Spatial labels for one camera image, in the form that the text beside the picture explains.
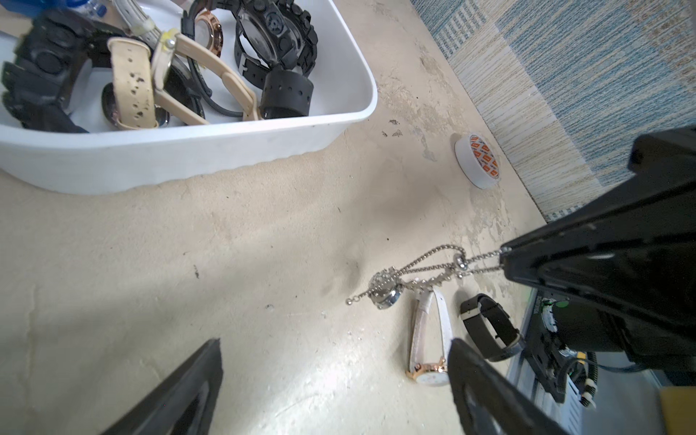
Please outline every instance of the rose gold watch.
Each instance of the rose gold watch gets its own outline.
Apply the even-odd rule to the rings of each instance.
[[[442,357],[437,363],[419,363],[422,359],[423,333],[425,321],[430,311],[433,298],[437,301],[438,314],[440,316],[440,332],[442,334]],[[428,386],[443,386],[450,382],[447,374],[447,357],[452,344],[452,325],[450,315],[447,312],[445,297],[438,291],[422,292],[418,296],[415,320],[413,324],[413,339],[411,340],[411,357],[409,359],[409,371],[406,375],[418,383]]]

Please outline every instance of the rose gold watch case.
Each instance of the rose gold watch case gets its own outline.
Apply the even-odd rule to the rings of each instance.
[[[439,374],[447,374],[447,361],[445,360],[445,357],[443,356],[440,358],[440,361],[434,364],[416,364],[414,372],[406,372],[406,375],[413,379],[414,381],[418,382],[418,378],[421,377],[422,375],[426,374],[434,374],[434,373],[439,373]],[[431,383],[430,385],[433,386],[442,386],[446,385],[449,383],[449,381],[440,381],[438,383]]]
[[[208,46],[209,49],[215,56],[220,57],[222,53],[222,25],[220,20],[217,19],[215,15],[209,10],[204,10],[196,17],[196,23],[204,22],[208,29]]]

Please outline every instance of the floor stain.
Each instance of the floor stain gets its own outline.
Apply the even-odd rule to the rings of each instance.
[[[423,157],[430,161],[437,161],[435,154],[428,148],[428,141],[425,138],[425,133],[423,133],[419,127],[414,127],[413,133],[420,137],[420,142],[423,144]]]

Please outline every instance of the silver chain bracelet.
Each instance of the silver chain bracelet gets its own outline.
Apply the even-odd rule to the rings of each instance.
[[[454,255],[453,262],[413,268],[413,266],[416,266],[429,256],[445,249],[453,249],[457,251],[457,253]],[[440,245],[431,249],[430,251],[427,251],[425,254],[416,258],[414,261],[408,263],[399,270],[396,270],[394,267],[390,267],[389,269],[384,269],[377,272],[372,279],[370,279],[370,284],[367,286],[367,291],[362,292],[357,296],[349,297],[346,299],[346,304],[353,305],[353,302],[358,302],[364,296],[368,296],[378,309],[383,310],[384,308],[389,308],[394,305],[394,303],[399,299],[399,296],[401,296],[401,293],[403,293],[404,289],[411,290],[415,293],[421,293],[430,291],[433,289],[433,287],[442,285],[442,283],[445,281],[451,280],[453,275],[457,278],[463,278],[464,276],[468,275],[485,274],[487,272],[500,270],[500,265],[493,267],[481,267],[479,269],[470,269],[469,266],[487,258],[498,257],[500,254],[508,251],[510,251],[510,248],[500,248],[496,249],[495,251],[476,255],[475,257],[467,259],[466,252],[461,246]],[[443,272],[437,276],[433,276],[432,278],[415,278],[413,280],[401,279],[401,277],[406,274],[415,274],[418,272],[439,269],[443,269]]]

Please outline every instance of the stained beige strap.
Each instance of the stained beige strap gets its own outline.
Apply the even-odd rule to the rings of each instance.
[[[113,94],[118,110],[118,127],[143,129],[157,127],[155,95],[152,92],[150,48],[130,38],[110,38]]]

